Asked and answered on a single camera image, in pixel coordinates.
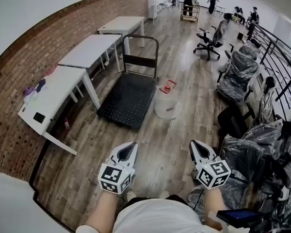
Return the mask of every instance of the chair base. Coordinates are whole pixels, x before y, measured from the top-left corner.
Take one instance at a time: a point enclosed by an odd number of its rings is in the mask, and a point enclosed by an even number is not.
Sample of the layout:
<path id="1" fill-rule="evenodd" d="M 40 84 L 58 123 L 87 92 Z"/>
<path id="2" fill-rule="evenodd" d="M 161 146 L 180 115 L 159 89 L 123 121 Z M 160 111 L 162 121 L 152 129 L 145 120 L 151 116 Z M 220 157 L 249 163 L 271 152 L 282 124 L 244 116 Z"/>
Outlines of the chair base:
<path id="1" fill-rule="evenodd" d="M 221 57 L 220 54 L 218 54 L 215 50 L 213 50 L 213 46 L 211 46 L 210 44 L 208 44 L 207 46 L 205 46 L 205 45 L 203 45 L 203 44 L 198 43 L 198 44 L 197 44 L 197 48 L 193 50 L 193 53 L 196 53 L 197 50 L 207 50 L 207 53 L 208 53 L 208 58 L 207 58 L 207 60 L 210 60 L 210 52 L 213 52 L 213 53 L 215 53 L 215 54 L 218 55 L 217 60 L 219 60 L 220 57 Z"/>

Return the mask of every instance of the metal railing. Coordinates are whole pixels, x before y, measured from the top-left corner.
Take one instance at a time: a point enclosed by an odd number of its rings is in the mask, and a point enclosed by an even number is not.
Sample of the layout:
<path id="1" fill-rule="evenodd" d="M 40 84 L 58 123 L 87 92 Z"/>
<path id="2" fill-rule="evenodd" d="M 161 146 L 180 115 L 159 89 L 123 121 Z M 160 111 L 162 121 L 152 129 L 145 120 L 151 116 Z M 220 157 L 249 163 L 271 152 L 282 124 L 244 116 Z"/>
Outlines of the metal railing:
<path id="1" fill-rule="evenodd" d="M 291 114 L 291 48 L 278 37 L 254 24 L 248 40 L 251 38 L 261 44 L 263 56 L 260 64 L 264 66 L 268 75 L 277 81 L 275 102 L 281 106 L 285 120 Z"/>

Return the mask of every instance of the wooden floor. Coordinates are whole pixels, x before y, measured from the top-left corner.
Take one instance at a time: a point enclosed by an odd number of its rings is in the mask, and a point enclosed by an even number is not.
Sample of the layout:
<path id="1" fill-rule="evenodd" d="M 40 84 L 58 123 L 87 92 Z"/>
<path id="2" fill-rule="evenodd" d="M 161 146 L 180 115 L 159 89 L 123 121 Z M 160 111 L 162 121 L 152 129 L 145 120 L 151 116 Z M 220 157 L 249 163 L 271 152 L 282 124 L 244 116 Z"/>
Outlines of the wooden floor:
<path id="1" fill-rule="evenodd" d="M 165 84 L 167 79 L 178 84 L 177 118 L 158 118 L 152 103 L 141 129 L 135 132 L 98 118 L 94 105 L 85 97 L 70 115 L 74 118 L 73 125 L 64 139 L 79 154 L 73 156 L 54 145 L 47 150 L 35 180 L 40 191 L 38 199 L 72 229 L 83 224 L 93 209 L 100 195 L 97 184 L 100 165 L 114 147 L 129 141 L 139 143 L 136 178 L 129 187 L 137 196 L 157 197 L 167 190 L 186 199 L 193 189 L 190 140 L 197 139 L 217 146 L 217 116 L 226 107 L 215 93 L 217 69 L 227 60 L 224 50 L 230 49 L 229 43 L 238 46 L 237 34 L 246 30 L 231 22 L 225 44 L 217 49 L 222 54 L 221 59 L 217 61 L 216 55 L 212 54 L 212 59 L 207 62 L 206 51 L 193 54 L 199 42 L 195 34 L 199 28 L 213 32 L 210 26 L 218 26 L 221 19 L 206 14 L 206 9 L 201 9 L 197 24 L 180 21 L 178 9 L 171 10 L 167 18 L 165 27 L 162 26 L 162 18 L 156 21 L 155 26 L 148 20 L 145 34 L 157 38 L 160 43 L 160 84 Z M 153 56 L 154 44 L 146 41 L 145 48 L 140 48 L 138 41 L 132 39 L 130 42 L 131 54 Z M 150 73 L 152 70 L 142 68 L 142 71 Z M 94 84 L 101 101 L 120 76 L 114 62 L 108 66 L 107 72 Z"/>

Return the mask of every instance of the white shirt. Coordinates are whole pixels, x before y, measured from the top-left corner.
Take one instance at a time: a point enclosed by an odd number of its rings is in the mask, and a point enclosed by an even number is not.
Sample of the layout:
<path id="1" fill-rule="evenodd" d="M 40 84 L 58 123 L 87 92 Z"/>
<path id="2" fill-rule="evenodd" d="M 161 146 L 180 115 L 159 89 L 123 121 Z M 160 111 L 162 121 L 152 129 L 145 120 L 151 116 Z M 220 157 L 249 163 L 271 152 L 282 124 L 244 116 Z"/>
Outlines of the white shirt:
<path id="1" fill-rule="evenodd" d="M 197 214 L 187 205 L 173 201 L 150 199 L 130 205 L 119 213 L 113 233 L 217 233 L 202 225 Z M 90 226 L 76 233 L 98 233 Z"/>

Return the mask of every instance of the brick wall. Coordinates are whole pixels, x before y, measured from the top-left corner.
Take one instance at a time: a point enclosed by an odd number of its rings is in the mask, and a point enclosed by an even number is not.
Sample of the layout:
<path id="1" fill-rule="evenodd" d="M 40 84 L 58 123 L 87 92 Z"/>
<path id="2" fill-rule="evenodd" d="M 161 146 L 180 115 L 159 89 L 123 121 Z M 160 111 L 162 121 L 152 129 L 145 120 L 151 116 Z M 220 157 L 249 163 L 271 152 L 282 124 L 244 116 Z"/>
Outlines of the brick wall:
<path id="1" fill-rule="evenodd" d="M 17 115 L 26 86 L 117 16 L 147 18 L 147 0 L 83 0 L 29 29 L 0 57 L 0 172 L 28 180 L 45 139 Z"/>

